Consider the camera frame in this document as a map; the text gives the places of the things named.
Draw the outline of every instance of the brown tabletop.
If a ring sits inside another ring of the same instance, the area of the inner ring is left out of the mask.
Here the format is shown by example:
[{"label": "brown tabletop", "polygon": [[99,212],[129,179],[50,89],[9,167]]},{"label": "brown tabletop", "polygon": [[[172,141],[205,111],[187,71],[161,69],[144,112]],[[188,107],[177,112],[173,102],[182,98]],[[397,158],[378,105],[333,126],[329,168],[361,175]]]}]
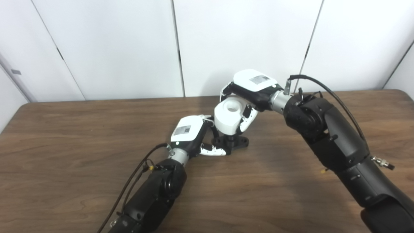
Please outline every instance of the brown tabletop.
[{"label": "brown tabletop", "polygon": [[[382,171],[414,198],[413,101],[397,90],[338,95],[371,153],[396,166]],[[191,97],[22,106],[0,134],[0,232],[96,232],[143,156],[169,142],[180,118],[212,114],[217,103]],[[320,173],[324,167],[282,115],[259,113],[243,135],[248,148],[189,161],[182,194],[157,232],[368,232],[361,208],[332,172]],[[152,159],[166,156],[158,150]]]}]

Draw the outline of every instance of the barcode label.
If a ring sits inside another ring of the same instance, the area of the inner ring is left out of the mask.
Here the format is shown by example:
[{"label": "barcode label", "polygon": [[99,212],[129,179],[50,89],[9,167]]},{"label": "barcode label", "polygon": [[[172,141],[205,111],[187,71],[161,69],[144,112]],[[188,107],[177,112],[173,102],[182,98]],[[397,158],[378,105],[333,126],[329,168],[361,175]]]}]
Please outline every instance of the barcode label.
[{"label": "barcode label", "polygon": [[175,135],[189,133],[190,132],[190,128],[191,128],[191,125],[177,127],[176,128],[176,132],[174,133],[174,136]]},{"label": "barcode label", "polygon": [[250,81],[252,81],[254,84],[260,84],[260,83],[262,83],[262,82],[264,82],[264,81],[267,81],[267,80],[269,80],[270,78],[268,78],[268,77],[266,77],[266,76],[264,76],[264,75],[259,75],[259,76],[256,76],[256,77],[254,77],[254,78],[251,78],[251,79],[249,79]]}]

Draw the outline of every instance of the black mount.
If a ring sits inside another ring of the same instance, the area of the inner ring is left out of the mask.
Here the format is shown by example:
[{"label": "black mount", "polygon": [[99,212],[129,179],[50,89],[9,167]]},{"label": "black mount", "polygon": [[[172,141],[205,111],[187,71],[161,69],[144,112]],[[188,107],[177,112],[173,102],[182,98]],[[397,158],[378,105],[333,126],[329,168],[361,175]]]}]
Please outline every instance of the black mount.
[{"label": "black mount", "polygon": [[212,144],[217,148],[222,148],[227,155],[230,155],[233,150],[245,148],[249,146],[249,139],[239,136],[238,134],[226,135],[213,138]]}]

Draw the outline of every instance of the white wall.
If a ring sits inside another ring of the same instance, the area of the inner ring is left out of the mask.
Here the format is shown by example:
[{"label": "white wall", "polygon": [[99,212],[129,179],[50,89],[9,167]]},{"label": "white wall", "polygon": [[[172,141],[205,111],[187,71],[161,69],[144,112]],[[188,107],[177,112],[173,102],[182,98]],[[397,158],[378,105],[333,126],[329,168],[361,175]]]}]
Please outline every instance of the white wall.
[{"label": "white wall", "polygon": [[414,48],[408,51],[394,74],[391,76],[385,89],[399,89],[405,91],[414,100]]},{"label": "white wall", "polygon": [[205,96],[218,95],[244,69],[280,83],[299,73],[321,0],[174,0],[174,5],[186,96]]},{"label": "white wall", "polygon": [[302,74],[333,90],[381,89],[413,40],[412,0],[326,0]]},{"label": "white wall", "polygon": [[0,133],[27,101],[0,66]]},{"label": "white wall", "polygon": [[30,0],[1,1],[0,34],[0,65],[31,101],[84,100]]},{"label": "white wall", "polygon": [[87,100],[182,97],[169,0],[34,0]]}]

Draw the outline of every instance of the robotic hand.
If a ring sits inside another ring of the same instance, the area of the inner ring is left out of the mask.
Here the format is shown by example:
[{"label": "robotic hand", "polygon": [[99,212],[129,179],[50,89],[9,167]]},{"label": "robotic hand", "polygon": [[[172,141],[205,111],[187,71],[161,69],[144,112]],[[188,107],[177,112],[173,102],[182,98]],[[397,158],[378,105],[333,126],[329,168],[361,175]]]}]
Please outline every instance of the robotic hand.
[{"label": "robotic hand", "polygon": [[188,160],[198,154],[226,154],[223,149],[202,142],[208,128],[218,135],[210,117],[186,116],[179,121],[171,136],[171,146],[167,146],[169,157],[152,167],[148,179],[112,222],[109,233],[156,230],[181,193],[187,179],[184,167]]},{"label": "robotic hand", "polygon": [[[294,79],[312,80],[344,107],[358,133],[339,110],[326,99],[312,95],[291,95]],[[398,189],[378,168],[394,166],[371,156],[365,138],[345,105],[326,86],[305,76],[293,75],[283,89],[277,81],[255,70],[243,70],[234,75],[221,91],[220,101],[236,94],[259,112],[270,110],[282,114],[287,126],[296,130],[312,149],[319,161],[335,172],[354,199],[364,209],[361,218],[373,233],[414,232],[414,202]]]}]

